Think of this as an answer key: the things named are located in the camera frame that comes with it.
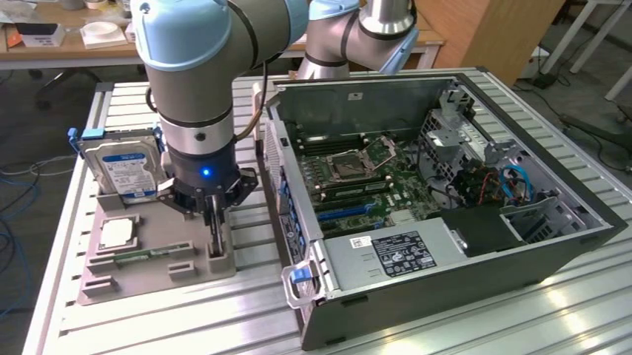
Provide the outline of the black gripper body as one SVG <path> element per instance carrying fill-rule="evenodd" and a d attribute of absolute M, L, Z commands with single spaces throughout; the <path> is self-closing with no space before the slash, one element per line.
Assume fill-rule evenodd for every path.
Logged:
<path fill-rule="evenodd" d="M 214 191 L 220 186 L 224 190 L 239 178 L 235 144 L 228 143 L 216 152 L 192 155 L 167 146 L 164 170 L 170 177 L 178 178 L 194 188 Z"/>

